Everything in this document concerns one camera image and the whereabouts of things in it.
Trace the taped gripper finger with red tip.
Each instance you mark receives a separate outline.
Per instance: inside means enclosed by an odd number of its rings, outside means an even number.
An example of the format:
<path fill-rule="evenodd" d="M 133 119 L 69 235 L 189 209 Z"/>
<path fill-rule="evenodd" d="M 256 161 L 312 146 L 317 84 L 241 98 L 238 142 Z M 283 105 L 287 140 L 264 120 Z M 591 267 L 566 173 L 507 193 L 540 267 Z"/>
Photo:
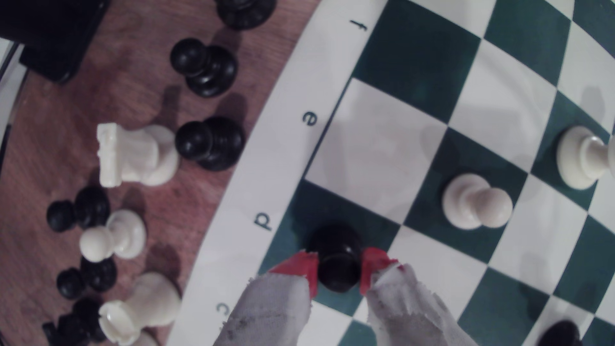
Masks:
<path fill-rule="evenodd" d="M 297 345 L 318 291 L 317 253 L 297 252 L 250 279 L 214 345 Z"/>
<path fill-rule="evenodd" d="M 414 268 L 382 249 L 364 249 L 360 293 L 378 345 L 477 345 Z"/>

